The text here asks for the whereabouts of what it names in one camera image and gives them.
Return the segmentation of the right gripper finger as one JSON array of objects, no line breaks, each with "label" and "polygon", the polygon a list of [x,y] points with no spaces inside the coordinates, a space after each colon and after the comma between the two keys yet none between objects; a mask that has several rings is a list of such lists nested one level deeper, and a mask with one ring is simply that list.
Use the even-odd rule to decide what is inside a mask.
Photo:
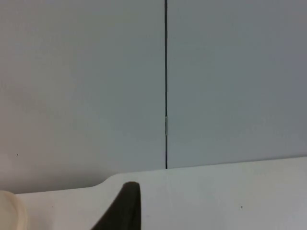
[{"label": "right gripper finger", "polygon": [[137,182],[124,183],[94,230],[141,230],[141,189]]}]

